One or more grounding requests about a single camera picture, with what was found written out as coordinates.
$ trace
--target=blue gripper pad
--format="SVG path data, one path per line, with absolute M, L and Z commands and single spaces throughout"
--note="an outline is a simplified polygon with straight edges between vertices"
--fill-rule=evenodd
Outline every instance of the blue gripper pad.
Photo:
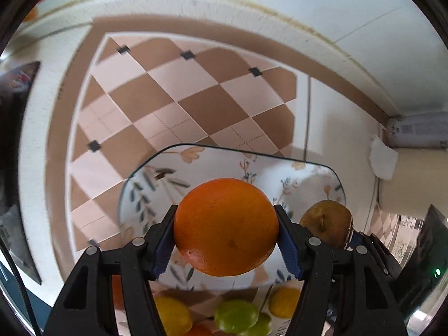
M 288 271 L 293 274 L 296 279 L 301 279 L 303 269 L 299 264 L 299 250 L 291 235 L 291 232 L 295 230 L 294 225 L 280 205 L 276 205 L 274 208 L 279 220 L 279 236 L 277 238 L 277 244 L 280 248 L 281 255 Z
M 159 239 L 155 248 L 155 261 L 152 269 L 152 272 L 156 278 L 158 278 L 162 273 L 165 273 L 174 249 L 173 226 L 176 209 L 177 206 L 171 206 L 162 222 L 150 227 L 150 231 L 153 227 L 156 227 L 155 237 Z

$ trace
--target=pink tile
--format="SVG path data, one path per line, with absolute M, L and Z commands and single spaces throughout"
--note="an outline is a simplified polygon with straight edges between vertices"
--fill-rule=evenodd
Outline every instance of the pink tile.
M 149 139 L 167 129 L 154 113 L 148 114 L 134 122 L 134 126 L 145 139 Z
M 277 147 L 269 140 L 266 135 L 257 137 L 248 142 L 253 151 L 263 154 L 274 154 L 278 151 Z
M 208 136 L 193 119 L 173 126 L 171 131 L 184 143 L 195 143 Z
M 123 180 L 101 151 L 87 151 L 70 164 L 70 171 L 89 198 L 95 198 Z
M 83 228 L 105 215 L 104 211 L 94 200 L 88 200 L 70 213 L 72 221 L 77 228 Z
M 210 135 L 216 144 L 224 148 L 236 148 L 244 143 L 244 141 L 238 136 L 238 134 L 232 130 L 232 128 L 225 128 L 221 131 L 215 132 Z
M 262 76 L 254 77 L 252 73 L 221 83 L 221 87 L 250 117 L 283 104 L 268 82 Z
M 293 113 L 293 115 L 296 115 L 296 105 L 297 105 L 297 99 L 294 98 L 294 100 L 288 101 L 285 103 L 286 107 L 289 108 L 289 110 Z
M 104 94 L 93 101 L 88 107 L 95 113 L 95 115 L 102 117 L 117 109 L 118 106 L 113 102 L 109 95 Z
M 101 143 L 111 135 L 110 130 L 99 119 L 97 119 L 95 122 L 92 122 L 88 126 L 84 126 L 81 124 L 79 124 L 79 126 L 81 126 L 82 130 L 90 141 L 96 140 L 97 142 Z
M 101 117 L 101 122 L 109 130 L 111 135 L 130 125 L 129 119 L 118 108 Z
M 112 35 L 111 38 L 119 45 L 119 46 L 127 46 L 128 48 L 132 48 L 140 43 L 143 43 L 146 40 L 151 39 L 150 36 L 144 35 L 136 35 L 136 34 L 124 34 L 124 35 Z
M 81 232 L 88 239 L 95 239 L 96 242 L 100 242 L 116 235 L 119 229 L 109 216 L 104 216 L 81 228 Z
M 154 111 L 154 114 L 167 128 L 172 128 L 174 125 L 187 121 L 190 118 L 190 115 L 177 102 L 172 102 Z
M 145 73 L 128 53 L 111 55 L 92 69 L 93 77 L 106 93 Z
M 264 134 L 263 130 L 261 130 L 256 122 L 250 117 L 232 125 L 232 129 L 235 130 L 245 142 L 251 141 Z
M 185 60 L 182 57 L 148 73 L 175 101 L 218 84 L 194 59 Z
M 215 48 L 217 46 L 216 43 L 212 41 L 199 40 L 199 39 L 171 39 L 171 41 L 176 44 L 182 51 L 191 50 L 193 54 L 198 54 L 200 52 L 209 50 L 211 48 Z
M 181 142 L 170 130 L 165 130 L 148 139 L 148 141 L 156 150 L 162 150 L 167 146 Z
M 237 50 L 236 52 L 247 62 L 248 65 L 250 65 L 251 67 L 257 67 L 261 71 L 279 66 L 277 62 L 270 60 L 269 58 L 265 58 L 262 55 L 243 52 L 241 50 Z

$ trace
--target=yellow fruit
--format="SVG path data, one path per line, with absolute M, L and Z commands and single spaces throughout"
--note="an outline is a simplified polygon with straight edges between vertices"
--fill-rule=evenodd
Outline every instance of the yellow fruit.
M 300 297 L 300 289 L 280 288 L 269 300 L 269 312 L 282 319 L 292 318 Z
M 191 329 L 193 321 L 186 305 L 170 297 L 156 297 L 154 301 L 167 336 L 183 336 Z
M 322 200 L 305 212 L 299 224 L 326 244 L 343 249 L 350 234 L 352 214 L 338 202 Z

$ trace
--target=lime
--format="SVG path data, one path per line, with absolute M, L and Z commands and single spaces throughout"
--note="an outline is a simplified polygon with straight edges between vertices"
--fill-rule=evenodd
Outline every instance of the lime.
M 170 297 L 156 297 L 154 301 L 167 336 L 183 336 L 191 329 L 193 321 L 186 305 Z
M 257 323 L 258 311 L 248 301 L 230 299 L 217 307 L 214 312 L 214 321 L 225 333 L 239 334 Z
M 292 318 L 300 297 L 300 289 L 280 288 L 269 300 L 269 312 L 282 319 Z
M 257 323 L 249 330 L 240 333 L 240 336 L 267 336 L 272 331 L 272 319 L 270 315 L 261 312 Z

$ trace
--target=black diamond tile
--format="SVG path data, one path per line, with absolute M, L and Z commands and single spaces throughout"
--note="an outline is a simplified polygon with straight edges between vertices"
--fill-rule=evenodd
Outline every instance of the black diamond tile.
M 195 55 L 191 52 L 191 50 L 187 50 L 181 53 L 181 56 L 184 57 L 185 60 L 192 59 Z
M 257 67 L 249 68 L 249 72 L 254 75 L 254 77 L 261 76 L 262 73 Z
M 125 52 L 129 52 L 128 46 L 121 46 L 120 48 L 116 49 L 118 53 L 123 54 Z
M 90 143 L 87 144 L 87 146 L 88 146 L 89 149 L 92 150 L 93 152 L 95 152 L 95 151 L 101 149 L 101 145 L 100 145 L 99 142 L 97 142 L 96 140 L 91 141 Z

